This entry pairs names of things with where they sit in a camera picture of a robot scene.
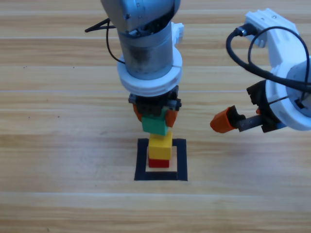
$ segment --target black square outline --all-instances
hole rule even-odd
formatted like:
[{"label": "black square outline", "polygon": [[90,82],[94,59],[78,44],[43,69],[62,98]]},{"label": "black square outline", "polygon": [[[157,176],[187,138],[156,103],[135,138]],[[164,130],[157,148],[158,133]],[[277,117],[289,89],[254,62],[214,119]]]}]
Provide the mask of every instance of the black square outline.
[{"label": "black square outline", "polygon": [[138,139],[135,181],[188,181],[185,139],[173,139],[173,147],[177,147],[177,171],[146,172],[148,143],[148,138]]}]

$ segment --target wooden table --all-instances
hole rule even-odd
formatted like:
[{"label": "wooden table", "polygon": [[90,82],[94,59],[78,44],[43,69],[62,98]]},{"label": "wooden table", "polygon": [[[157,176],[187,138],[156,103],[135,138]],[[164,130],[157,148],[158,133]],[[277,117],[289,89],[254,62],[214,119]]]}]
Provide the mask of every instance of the wooden table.
[{"label": "wooden table", "polygon": [[[311,44],[309,0],[183,0],[183,107],[188,182],[135,182],[137,139],[99,0],[0,0],[0,233],[309,233],[311,134],[259,128],[222,135],[213,116],[261,79],[225,40],[248,11],[270,7]],[[115,31],[113,52],[121,53]],[[249,42],[234,42],[245,57]],[[267,50],[254,61],[269,68]]]}]

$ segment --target orange gripper pad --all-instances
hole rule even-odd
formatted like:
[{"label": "orange gripper pad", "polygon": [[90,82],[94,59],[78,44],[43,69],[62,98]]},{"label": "orange gripper pad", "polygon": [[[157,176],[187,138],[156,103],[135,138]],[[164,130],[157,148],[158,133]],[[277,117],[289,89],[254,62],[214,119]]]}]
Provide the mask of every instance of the orange gripper pad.
[{"label": "orange gripper pad", "polygon": [[135,112],[135,114],[136,114],[138,120],[141,122],[142,114],[140,114],[140,113],[138,112],[137,107],[136,107],[135,104],[133,104],[133,108],[134,108],[134,112]]},{"label": "orange gripper pad", "polygon": [[177,118],[178,111],[173,111],[173,110],[167,110],[166,115],[165,115],[165,120],[166,120],[166,125],[170,128],[173,127],[176,118]]},{"label": "orange gripper pad", "polygon": [[211,128],[218,133],[226,133],[235,128],[230,125],[230,122],[227,117],[227,112],[230,108],[222,111],[221,113],[215,115],[214,119],[211,121]]}]

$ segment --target screw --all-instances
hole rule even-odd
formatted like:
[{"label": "screw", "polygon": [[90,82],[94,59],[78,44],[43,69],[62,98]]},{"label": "screw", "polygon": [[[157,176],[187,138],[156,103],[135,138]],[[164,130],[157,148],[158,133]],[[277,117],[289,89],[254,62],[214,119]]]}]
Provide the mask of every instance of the screw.
[{"label": "screw", "polygon": [[126,15],[124,16],[125,19],[129,19],[130,17],[131,17],[130,14],[126,14]]}]

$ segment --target black wire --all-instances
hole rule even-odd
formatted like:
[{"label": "black wire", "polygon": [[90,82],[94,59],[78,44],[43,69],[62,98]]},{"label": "black wire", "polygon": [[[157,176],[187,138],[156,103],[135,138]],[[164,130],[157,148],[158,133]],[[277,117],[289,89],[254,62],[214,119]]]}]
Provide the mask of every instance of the black wire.
[{"label": "black wire", "polygon": [[307,92],[307,93],[311,93],[311,88],[307,87],[305,82],[301,82],[301,81],[294,81],[294,80],[288,80],[288,79],[284,79],[284,78],[280,78],[278,76],[273,75],[272,73],[270,73],[269,71],[263,70],[261,68],[259,68],[256,65],[251,65],[251,64],[247,64],[244,61],[242,61],[232,50],[231,47],[231,43],[234,37],[239,36],[239,32],[238,30],[235,30],[234,32],[232,32],[226,41],[226,49],[227,52],[229,54],[229,56],[232,58],[233,61],[235,61],[238,65],[240,65],[241,67],[243,67],[245,70],[247,70],[248,72],[255,74],[257,76],[260,76],[264,79],[273,81],[275,83],[279,83],[282,84],[284,86],[290,87],[292,89],[296,89],[298,91],[302,91],[302,92]]},{"label": "black wire", "polygon": [[[101,26],[101,27],[98,27],[96,29],[93,29],[92,32],[93,31],[99,31],[99,30],[105,30],[107,28],[108,28],[107,26]],[[115,28],[116,28],[116,26],[114,26],[114,25],[109,26],[109,29],[115,29]]]},{"label": "black wire", "polygon": [[107,30],[106,31],[106,43],[107,43],[107,49],[108,49],[110,55],[117,62],[125,64],[125,62],[120,61],[118,58],[116,58],[115,55],[112,54],[111,49],[110,49],[110,45],[109,45],[109,29],[114,29],[114,28],[116,28],[116,27],[113,26],[113,25],[110,26],[110,19],[107,18],[107,19],[103,20],[102,22],[99,22],[99,23],[95,24],[94,26],[92,26],[92,27],[90,27],[88,29],[85,29],[85,32],[88,33],[88,32],[93,32],[93,31],[98,31],[98,30],[106,29]]},{"label": "black wire", "polygon": [[121,60],[119,60],[118,58],[116,58],[115,55],[113,55],[112,52],[111,52],[111,49],[110,49],[110,46],[109,46],[109,24],[110,24],[110,21],[108,21],[108,23],[107,23],[107,31],[106,31],[107,49],[108,49],[110,55],[113,57],[113,59],[115,59],[117,62],[120,62],[120,63],[122,63],[122,64],[125,64],[124,61],[121,61]]},{"label": "black wire", "polygon": [[[264,30],[262,30],[260,33],[256,34],[254,39],[252,40],[250,46],[249,46],[249,49],[248,49],[248,63],[251,64],[251,65],[254,65],[255,64],[251,61],[251,52],[252,52],[252,48],[253,48],[253,45],[255,43],[255,41],[257,40],[257,38],[259,36],[261,36],[262,34],[264,34],[265,32],[269,31],[269,30],[272,30],[272,29],[282,29],[282,30],[286,30],[290,33],[292,33],[294,36],[296,36],[299,41],[301,42],[301,44],[303,45],[303,48],[305,49],[305,52],[306,52],[306,56],[307,56],[307,68],[306,68],[306,76],[305,76],[305,85],[311,85],[311,83],[308,83],[308,78],[309,78],[309,70],[310,70],[310,57],[309,57],[309,51],[308,51],[308,47],[306,45],[306,43],[304,42],[304,40],[301,38],[301,36],[299,36],[296,32],[294,32],[293,30],[291,29],[288,29],[288,28],[284,28],[284,27],[280,27],[280,26],[274,26],[274,27],[270,27],[270,28],[266,28]],[[300,101],[303,101],[304,98],[305,98],[305,94],[306,92],[302,92],[302,95],[301,95],[301,99]]]},{"label": "black wire", "polygon": [[85,29],[85,32],[86,33],[89,33],[89,32],[92,32],[92,31],[95,31],[97,28],[99,28],[100,26],[103,26],[105,24],[107,24],[108,22],[110,21],[109,18],[103,20],[102,22],[99,22],[97,24],[95,24],[94,26],[88,28],[88,29]]}]

